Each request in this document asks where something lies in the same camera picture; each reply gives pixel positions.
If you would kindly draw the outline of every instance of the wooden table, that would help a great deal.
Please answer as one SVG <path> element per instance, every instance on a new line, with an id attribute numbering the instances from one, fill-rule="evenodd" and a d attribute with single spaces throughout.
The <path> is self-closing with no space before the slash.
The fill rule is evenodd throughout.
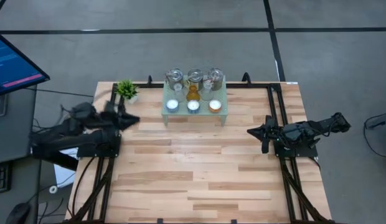
<path id="1" fill-rule="evenodd" d="M 100 82 L 95 102 L 102 110 L 112 82 Z M 289 123 L 306 120 L 298 85 L 281 83 Z M 227 90 L 229 115 L 224 127 L 219 117 L 161 117 L 162 89 L 139 89 L 138 101 L 126 109 L 141 122 L 123 132 L 115 159 L 107 223 L 287 223 L 289 222 L 280 163 L 273 146 L 261 153 L 261 142 L 247 134 L 271 114 L 265 89 Z M 274 94 L 278 114 L 280 110 Z M 78 164 L 75 183 L 90 158 Z M 331 218 L 317 165 L 297 158 L 303 190 L 326 218 Z M 95 159 L 78 190 L 76 209 L 92 191 Z M 297 218 L 298 199 L 293 194 Z M 101 195 L 96 203 L 98 218 Z"/>

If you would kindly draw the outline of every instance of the concrete floor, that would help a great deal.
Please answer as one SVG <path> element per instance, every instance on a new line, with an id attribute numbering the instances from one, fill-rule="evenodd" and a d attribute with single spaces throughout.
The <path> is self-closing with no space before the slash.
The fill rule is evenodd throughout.
<path id="1" fill-rule="evenodd" d="M 386 0 L 271 0 L 270 5 L 276 28 L 386 27 Z M 267 26 L 260 0 L 7 0 L 0 12 L 0 30 Z M 51 76 L 40 89 L 92 95 L 97 81 L 146 80 L 148 75 L 161 80 L 172 67 L 220 67 L 228 80 L 240 80 L 244 72 L 255 81 L 278 80 L 266 32 L 6 38 Z M 362 135 L 365 119 L 386 112 L 386 32 L 277 33 L 277 38 L 286 80 L 299 82 L 308 118 L 340 111 L 352 125 L 318 146 L 333 219 L 386 223 L 386 159 L 371 152 Z M 70 108 L 90 100 L 38 92 L 35 117 L 51 126 L 59 104 Z M 375 150 L 386 154 L 386 130 L 368 136 Z M 42 175 L 49 177 L 42 185 L 52 183 L 53 173 Z M 49 201 L 51 211 L 69 193 L 67 188 L 41 195 L 40 201 Z"/>

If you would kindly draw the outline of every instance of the lit candle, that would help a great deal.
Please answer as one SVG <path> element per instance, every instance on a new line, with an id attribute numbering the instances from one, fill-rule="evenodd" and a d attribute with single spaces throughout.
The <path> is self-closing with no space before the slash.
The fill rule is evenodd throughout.
<path id="1" fill-rule="evenodd" d="M 213 113 L 219 113 L 219 111 L 222 108 L 222 104 L 220 103 L 219 100 L 211 100 L 209 106 L 210 106 L 210 111 Z"/>
<path id="2" fill-rule="evenodd" d="M 168 100 L 167 101 L 168 112 L 175 113 L 176 111 L 178 111 L 178 109 L 179 109 L 178 105 L 179 105 L 179 103 L 177 100 Z"/>
<path id="3" fill-rule="evenodd" d="M 197 100 L 190 100 L 187 103 L 187 110 L 189 113 L 197 114 L 200 109 L 200 103 Z"/>

